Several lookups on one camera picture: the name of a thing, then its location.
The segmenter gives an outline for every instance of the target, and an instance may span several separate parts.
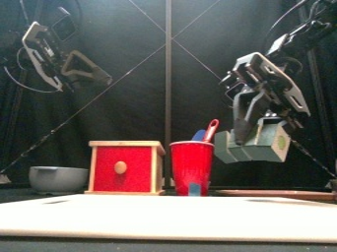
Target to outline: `black curtain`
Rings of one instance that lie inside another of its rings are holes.
[[[20,5],[13,1],[5,2],[4,6],[11,7],[11,12],[17,15],[12,18],[12,23],[4,23],[7,28],[1,32],[7,32],[12,26],[23,31],[25,20]],[[31,21],[37,17],[37,3],[39,1],[32,1],[27,6]],[[219,119],[218,131],[233,127],[231,109],[223,102],[219,80],[233,68],[238,57],[266,49],[263,42],[267,30],[294,4],[296,1],[282,0],[173,1],[173,141],[190,140],[214,118]],[[52,25],[59,6],[71,13],[78,26],[78,33],[64,44],[64,49],[76,48],[82,51],[111,74],[114,84],[108,89],[107,86],[87,85],[75,92],[64,89],[63,93],[39,94],[19,88],[1,70],[1,136],[4,139],[7,137],[1,146],[3,166],[43,136],[49,136],[8,169],[13,182],[28,181],[32,165],[90,168],[88,141],[156,140],[164,144],[166,1],[45,1],[39,16],[43,25]],[[294,12],[278,25],[270,40],[290,31],[298,23],[298,14]],[[333,141],[337,123],[333,98],[334,44],[336,36],[332,35],[317,49],[328,112],[332,115],[329,125],[334,134]],[[24,63],[25,84],[49,90],[51,87],[44,84],[29,62]],[[304,71],[294,81],[302,90],[312,117],[305,129],[294,133],[294,139],[332,169],[309,62],[305,58],[302,64]],[[20,69],[15,63],[11,71],[20,78]],[[90,105],[76,114],[88,102]],[[56,133],[49,134],[60,124],[63,126]],[[225,164],[214,158],[211,167],[213,186],[324,187],[328,179],[326,172],[294,146],[290,147],[285,163],[251,161]]]

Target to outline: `cable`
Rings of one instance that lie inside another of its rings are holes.
[[[25,47],[21,47],[19,50],[17,50],[17,53],[16,53],[16,63],[20,67],[21,70],[27,71],[27,69],[23,67],[21,63],[20,63],[20,54],[21,54],[21,51]]]
[[[8,71],[8,68],[4,66],[4,70],[5,70],[5,73],[8,75],[8,77],[11,78],[11,80],[15,82],[16,85],[19,85],[21,88],[29,90],[29,91],[33,91],[33,92],[37,92],[37,93],[44,93],[44,94],[51,94],[51,93],[56,93],[59,92],[59,90],[55,90],[55,91],[40,91],[40,90],[36,90],[33,88],[29,88],[27,87],[23,83],[20,83],[15,77],[11,75],[9,71]]]
[[[336,174],[333,174],[328,167],[321,163],[321,161],[310,154],[310,152],[308,151],[308,149],[302,146],[302,144],[296,141],[292,140],[292,143],[294,144],[294,146],[297,147],[297,149],[306,155],[310,157],[310,159],[316,162],[316,164],[321,167],[322,170],[325,170],[325,172],[333,177],[337,178]]]
[[[275,29],[275,26],[279,24],[279,22],[285,19],[285,17],[294,11],[297,10],[304,4],[306,4],[309,0],[301,0],[284,14],[282,16],[278,18],[278,20],[274,22],[274,24],[271,25],[270,29],[269,29],[269,32],[265,36],[265,42],[263,42],[263,46],[262,46],[262,51],[266,50],[266,44],[267,44],[267,39],[271,35],[271,32],[274,31]]]

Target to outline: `metal pole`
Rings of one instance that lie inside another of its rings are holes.
[[[170,143],[171,143],[171,60],[173,60],[173,40],[171,40],[171,0],[166,0],[166,104],[164,104],[164,187],[171,185],[171,159],[170,159]]]

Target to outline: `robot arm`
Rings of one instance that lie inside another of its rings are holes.
[[[301,90],[288,74],[293,69],[285,59],[300,58],[336,30],[337,0],[324,4],[314,17],[275,40],[266,56],[254,52],[238,58],[221,81],[229,89],[238,83],[242,86],[233,99],[233,130],[214,137],[214,154],[225,162],[285,161],[290,133],[302,128],[310,116]],[[285,145],[278,145],[281,138]]]
[[[79,86],[82,81],[108,84],[111,76],[78,50],[66,52],[60,44],[75,34],[76,28],[68,12],[59,7],[62,19],[49,27],[33,22],[24,37],[35,68],[44,81],[62,91],[63,85]]]

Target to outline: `white table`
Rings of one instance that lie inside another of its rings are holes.
[[[337,243],[337,205],[285,198],[71,195],[0,213],[1,236]]]

